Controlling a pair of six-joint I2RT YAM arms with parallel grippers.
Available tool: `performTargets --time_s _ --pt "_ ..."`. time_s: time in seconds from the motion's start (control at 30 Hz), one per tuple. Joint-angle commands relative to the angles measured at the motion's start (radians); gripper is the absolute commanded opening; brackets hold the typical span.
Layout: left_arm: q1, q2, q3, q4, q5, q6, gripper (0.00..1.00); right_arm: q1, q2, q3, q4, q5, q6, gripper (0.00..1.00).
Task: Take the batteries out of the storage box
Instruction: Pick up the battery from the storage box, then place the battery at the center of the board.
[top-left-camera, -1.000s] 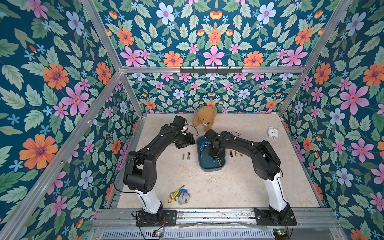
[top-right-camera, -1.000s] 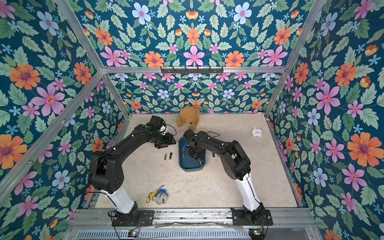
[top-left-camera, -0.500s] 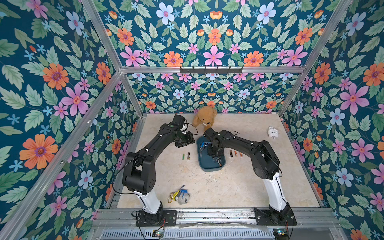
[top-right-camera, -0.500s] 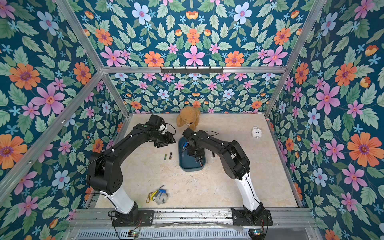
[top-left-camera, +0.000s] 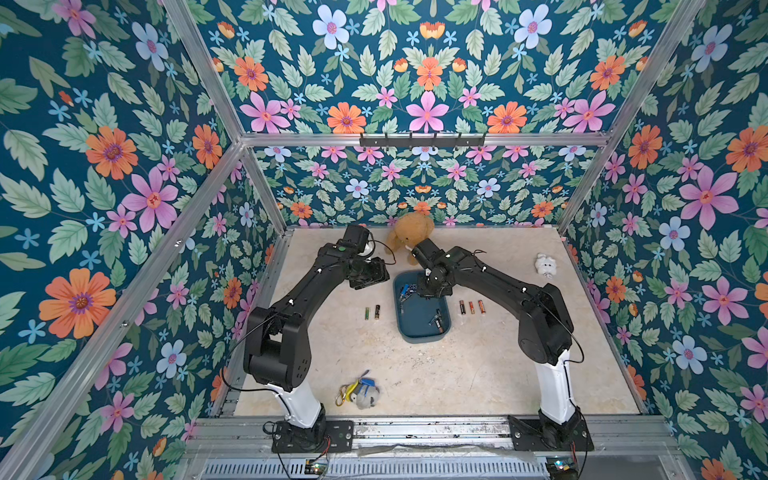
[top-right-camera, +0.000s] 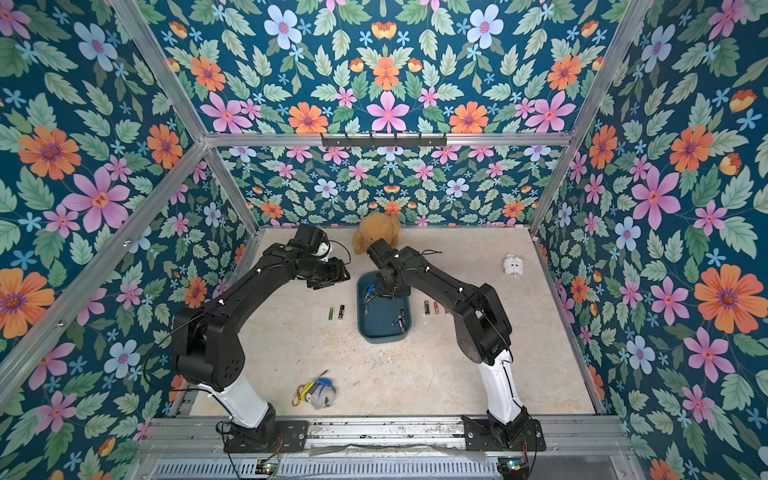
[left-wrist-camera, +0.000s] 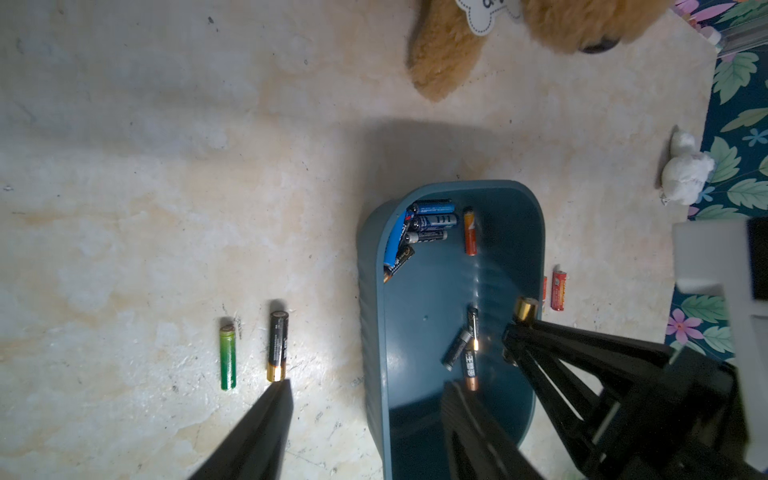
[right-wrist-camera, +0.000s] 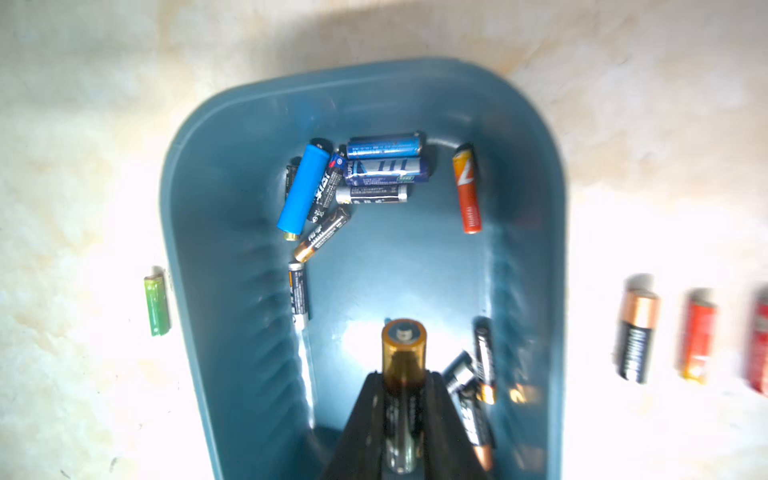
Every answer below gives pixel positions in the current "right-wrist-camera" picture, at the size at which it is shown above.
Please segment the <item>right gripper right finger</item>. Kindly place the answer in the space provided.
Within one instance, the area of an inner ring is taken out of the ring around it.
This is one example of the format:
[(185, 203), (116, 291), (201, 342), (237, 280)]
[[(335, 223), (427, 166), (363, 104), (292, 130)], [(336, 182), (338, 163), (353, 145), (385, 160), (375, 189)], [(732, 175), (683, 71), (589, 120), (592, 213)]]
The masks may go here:
[(487, 479), (439, 373), (423, 389), (424, 478)]

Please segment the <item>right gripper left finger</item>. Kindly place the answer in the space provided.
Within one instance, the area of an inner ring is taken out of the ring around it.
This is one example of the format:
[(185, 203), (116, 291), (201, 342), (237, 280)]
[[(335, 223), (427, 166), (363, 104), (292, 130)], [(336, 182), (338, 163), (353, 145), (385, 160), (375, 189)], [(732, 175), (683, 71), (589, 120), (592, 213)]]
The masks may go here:
[(384, 433), (384, 383), (380, 373), (370, 373), (321, 478), (380, 480)]

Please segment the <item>large black gold battery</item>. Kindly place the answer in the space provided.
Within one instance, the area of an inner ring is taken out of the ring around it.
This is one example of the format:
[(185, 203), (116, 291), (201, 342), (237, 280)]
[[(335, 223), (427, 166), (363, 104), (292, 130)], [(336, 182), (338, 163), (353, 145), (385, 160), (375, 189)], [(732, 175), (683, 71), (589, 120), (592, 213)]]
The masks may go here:
[(385, 463), (405, 475), (416, 469), (421, 457), (427, 333), (416, 320), (397, 319), (384, 326), (381, 340)]

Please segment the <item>teal plastic storage tray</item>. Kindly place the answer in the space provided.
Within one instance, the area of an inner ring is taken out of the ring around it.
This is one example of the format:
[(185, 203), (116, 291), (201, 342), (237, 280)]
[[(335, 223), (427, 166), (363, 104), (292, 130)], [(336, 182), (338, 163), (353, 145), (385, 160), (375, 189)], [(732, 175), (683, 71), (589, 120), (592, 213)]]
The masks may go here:
[[(277, 227), (285, 168), (313, 139), (421, 132), (428, 182), (360, 205), (309, 260), (311, 372)], [(466, 234), (452, 157), (473, 147), (482, 230)], [(381, 330), (412, 318), (441, 371), (491, 322), (499, 479), (561, 475), (566, 188), (536, 110), (501, 77), (447, 59), (284, 77), (220, 93), (170, 144), (160, 209), (191, 373), (218, 479), (316, 479)]]

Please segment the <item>green battery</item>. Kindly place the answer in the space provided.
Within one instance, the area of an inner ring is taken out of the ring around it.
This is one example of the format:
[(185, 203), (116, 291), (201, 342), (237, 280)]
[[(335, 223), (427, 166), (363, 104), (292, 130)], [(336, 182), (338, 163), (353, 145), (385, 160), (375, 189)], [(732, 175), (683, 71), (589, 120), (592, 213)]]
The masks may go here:
[(162, 272), (144, 278), (144, 292), (151, 335), (163, 336), (170, 330), (170, 317)]

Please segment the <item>red Huahong battery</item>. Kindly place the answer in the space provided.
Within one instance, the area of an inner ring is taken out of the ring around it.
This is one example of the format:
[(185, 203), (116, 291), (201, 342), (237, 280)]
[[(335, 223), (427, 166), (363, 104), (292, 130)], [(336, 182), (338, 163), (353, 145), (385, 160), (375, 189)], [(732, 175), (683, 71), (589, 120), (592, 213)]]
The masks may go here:
[(746, 368), (747, 381), (756, 392), (767, 395), (767, 294), (756, 302)]

